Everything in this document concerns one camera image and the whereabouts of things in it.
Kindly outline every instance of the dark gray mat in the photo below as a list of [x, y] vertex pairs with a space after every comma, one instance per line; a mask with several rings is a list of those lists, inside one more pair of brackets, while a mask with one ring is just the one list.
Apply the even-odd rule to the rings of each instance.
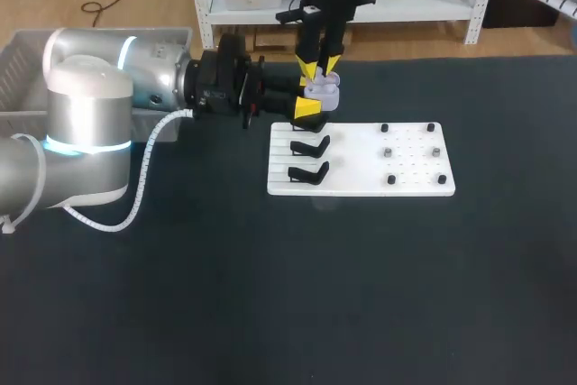
[[270, 197], [272, 118], [186, 124], [125, 233], [0, 239], [0, 382], [575, 382], [577, 59], [340, 72], [335, 120], [443, 124], [455, 197]]

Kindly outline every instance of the black clip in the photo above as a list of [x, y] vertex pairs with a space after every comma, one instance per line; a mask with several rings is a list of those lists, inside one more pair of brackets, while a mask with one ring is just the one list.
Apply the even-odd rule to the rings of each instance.
[[320, 133], [323, 131], [323, 128], [325, 128], [327, 122], [328, 114], [319, 113], [318, 115], [299, 117], [298, 119], [294, 119], [290, 124], [293, 128], [300, 128], [310, 133]]
[[291, 142], [290, 149], [293, 151], [293, 155], [298, 153], [304, 157], [321, 158], [331, 144], [331, 136], [327, 135], [318, 146], [311, 146], [303, 142]]
[[289, 167], [288, 177], [290, 178], [291, 182], [296, 181], [310, 185], [321, 185], [329, 169], [330, 165], [328, 161], [325, 161], [323, 163], [323, 165], [321, 166], [320, 170], [317, 173], [312, 173], [310, 171], [302, 170], [297, 167]]

